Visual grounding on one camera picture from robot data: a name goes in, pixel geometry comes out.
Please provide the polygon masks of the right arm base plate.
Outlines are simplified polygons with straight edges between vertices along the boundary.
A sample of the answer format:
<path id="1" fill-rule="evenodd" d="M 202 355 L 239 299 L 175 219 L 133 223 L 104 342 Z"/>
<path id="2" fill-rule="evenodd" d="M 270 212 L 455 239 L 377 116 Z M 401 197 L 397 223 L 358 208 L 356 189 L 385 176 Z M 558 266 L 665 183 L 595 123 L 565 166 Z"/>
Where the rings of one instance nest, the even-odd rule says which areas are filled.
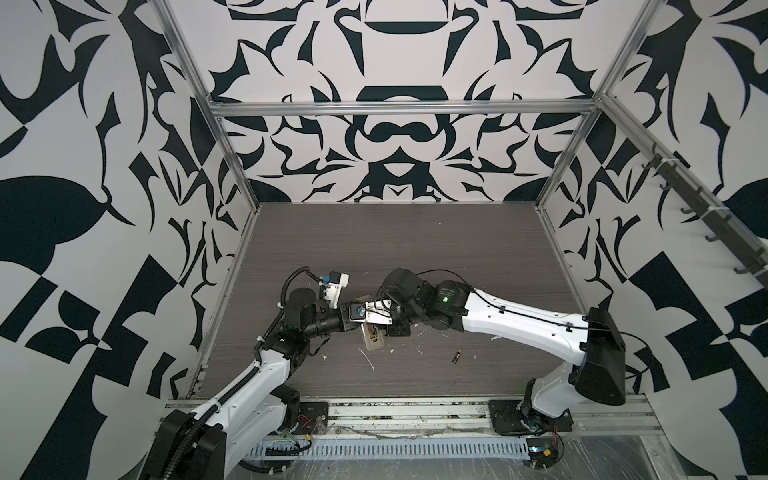
<path id="1" fill-rule="evenodd" d="M 495 433 L 501 436 L 540 436 L 573 430 L 569 410 L 558 418 L 550 418 L 534 410 L 524 414 L 519 404 L 520 401 L 499 399 L 488 402 L 491 426 Z"/>

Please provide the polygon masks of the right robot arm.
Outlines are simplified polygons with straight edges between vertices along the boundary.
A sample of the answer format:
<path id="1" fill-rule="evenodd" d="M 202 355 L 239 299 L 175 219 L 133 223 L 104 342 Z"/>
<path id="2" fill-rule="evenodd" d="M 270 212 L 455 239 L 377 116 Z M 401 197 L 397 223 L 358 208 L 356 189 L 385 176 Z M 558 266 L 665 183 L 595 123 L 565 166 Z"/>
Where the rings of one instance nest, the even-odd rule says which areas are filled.
<path id="1" fill-rule="evenodd" d="M 606 406 L 626 402 L 627 333 L 600 308 L 566 314 L 494 297 L 460 276 L 432 285 L 398 268 L 377 294 L 396 325 L 422 322 L 435 329 L 487 334 L 514 341 L 560 359 L 542 378 L 530 380 L 522 400 L 493 400 L 489 413 L 502 436 L 541 435 L 569 430 L 571 409 L 591 401 Z"/>

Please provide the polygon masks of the white remote control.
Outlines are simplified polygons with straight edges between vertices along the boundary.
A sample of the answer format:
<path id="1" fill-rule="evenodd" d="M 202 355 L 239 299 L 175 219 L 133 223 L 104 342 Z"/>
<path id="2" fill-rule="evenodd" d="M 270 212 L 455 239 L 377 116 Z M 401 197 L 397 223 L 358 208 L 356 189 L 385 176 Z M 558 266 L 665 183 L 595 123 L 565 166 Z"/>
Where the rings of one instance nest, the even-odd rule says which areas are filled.
<path id="1" fill-rule="evenodd" d="M 365 348 L 368 351 L 380 349 L 383 347 L 383 340 L 379 327 L 387 325 L 386 320 L 389 318 L 385 305 L 370 295 L 359 297 L 358 301 L 361 303 L 359 316 L 363 322 L 362 336 Z"/>

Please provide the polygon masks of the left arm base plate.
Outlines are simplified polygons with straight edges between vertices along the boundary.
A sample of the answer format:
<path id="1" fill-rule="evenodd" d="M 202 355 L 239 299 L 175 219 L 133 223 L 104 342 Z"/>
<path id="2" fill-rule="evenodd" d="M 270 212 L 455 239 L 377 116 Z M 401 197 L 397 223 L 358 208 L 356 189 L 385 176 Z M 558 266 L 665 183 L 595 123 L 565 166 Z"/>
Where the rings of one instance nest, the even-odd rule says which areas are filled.
<path id="1" fill-rule="evenodd" d="M 304 436 L 324 430 L 328 419 L 328 402 L 300 401 L 287 408 L 282 428 L 292 435 Z"/>

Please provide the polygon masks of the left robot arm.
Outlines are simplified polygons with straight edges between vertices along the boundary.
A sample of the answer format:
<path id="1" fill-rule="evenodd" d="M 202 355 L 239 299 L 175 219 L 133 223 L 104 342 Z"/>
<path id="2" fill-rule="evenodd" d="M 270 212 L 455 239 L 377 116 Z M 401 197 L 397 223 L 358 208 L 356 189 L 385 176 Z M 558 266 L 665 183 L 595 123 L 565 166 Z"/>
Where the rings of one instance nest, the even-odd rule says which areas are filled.
<path id="1" fill-rule="evenodd" d="M 309 356 L 311 340 L 356 326 L 339 306 L 347 274 L 315 276 L 316 289 L 288 289 L 310 272 L 300 267 L 285 280 L 278 313 L 257 339 L 253 362 L 206 402 L 164 418 L 141 478 L 224 479 L 266 436 L 293 427 L 299 394 L 286 382 Z"/>

